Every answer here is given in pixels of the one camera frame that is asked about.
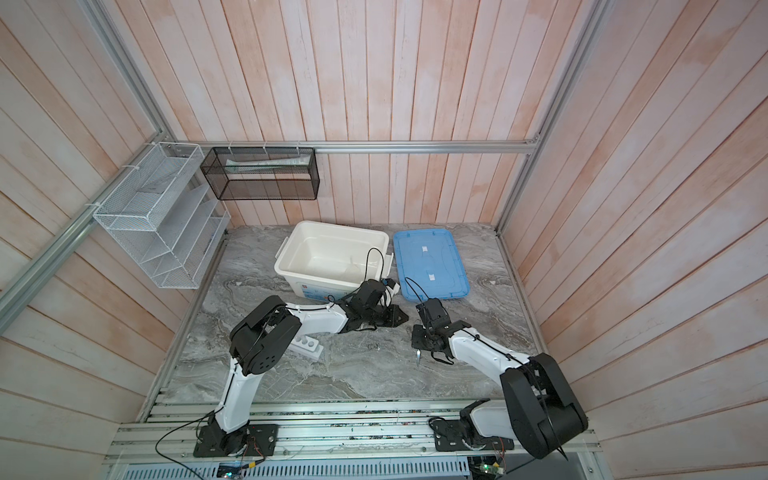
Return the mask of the white plastic storage bin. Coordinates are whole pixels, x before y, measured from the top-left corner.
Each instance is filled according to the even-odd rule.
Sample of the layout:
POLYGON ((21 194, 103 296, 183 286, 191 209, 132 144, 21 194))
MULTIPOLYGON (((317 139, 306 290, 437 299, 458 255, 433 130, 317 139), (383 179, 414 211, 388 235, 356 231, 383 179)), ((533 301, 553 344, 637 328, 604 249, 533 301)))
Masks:
POLYGON ((275 272, 300 297, 324 301, 389 275, 390 236, 382 231, 316 221, 298 223, 275 255, 275 272))

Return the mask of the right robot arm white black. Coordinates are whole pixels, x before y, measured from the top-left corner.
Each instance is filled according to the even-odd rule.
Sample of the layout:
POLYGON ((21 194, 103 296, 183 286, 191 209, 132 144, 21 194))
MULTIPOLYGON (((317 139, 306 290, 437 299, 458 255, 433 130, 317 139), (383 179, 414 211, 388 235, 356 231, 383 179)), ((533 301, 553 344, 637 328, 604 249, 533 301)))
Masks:
POLYGON ((511 448, 519 443, 535 459, 588 429, 588 418, 557 361, 546 353, 527 355, 488 339, 465 321, 453 321, 442 302, 417 305, 421 323, 412 347, 439 363, 467 364, 494 381, 501 400, 483 398, 464 407, 457 420, 432 417, 428 425, 439 451, 511 448))

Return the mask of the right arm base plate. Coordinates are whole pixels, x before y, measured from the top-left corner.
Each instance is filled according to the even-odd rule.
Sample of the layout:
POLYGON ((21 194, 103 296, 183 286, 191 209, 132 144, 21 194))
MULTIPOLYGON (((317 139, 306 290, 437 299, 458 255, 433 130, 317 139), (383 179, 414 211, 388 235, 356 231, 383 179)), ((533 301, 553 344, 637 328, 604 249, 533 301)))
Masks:
POLYGON ((431 417, 427 425, 433 432, 434 445, 438 452, 514 449, 512 439, 481 436, 466 420, 431 417))

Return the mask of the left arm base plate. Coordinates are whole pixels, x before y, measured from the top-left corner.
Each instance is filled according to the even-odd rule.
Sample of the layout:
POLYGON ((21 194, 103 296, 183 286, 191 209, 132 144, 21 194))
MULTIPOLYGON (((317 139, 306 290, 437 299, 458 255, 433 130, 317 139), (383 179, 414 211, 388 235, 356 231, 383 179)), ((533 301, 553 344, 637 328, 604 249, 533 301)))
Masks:
POLYGON ((225 433, 216 423, 203 426, 198 435, 193 456, 211 458, 225 456, 269 457, 274 454, 278 438, 277 424, 251 424, 225 433))

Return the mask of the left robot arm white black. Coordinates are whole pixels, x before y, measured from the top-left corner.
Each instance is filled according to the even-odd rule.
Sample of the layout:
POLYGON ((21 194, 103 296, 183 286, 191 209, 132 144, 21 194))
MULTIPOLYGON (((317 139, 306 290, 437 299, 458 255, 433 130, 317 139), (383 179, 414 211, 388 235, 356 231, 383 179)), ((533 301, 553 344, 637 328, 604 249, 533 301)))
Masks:
POLYGON ((262 376, 273 368, 295 339, 315 334, 343 334, 396 328, 409 320, 392 298, 394 280, 368 279, 351 293, 324 305, 297 305, 272 295, 230 333, 230 369, 213 425, 223 434, 242 429, 262 376))

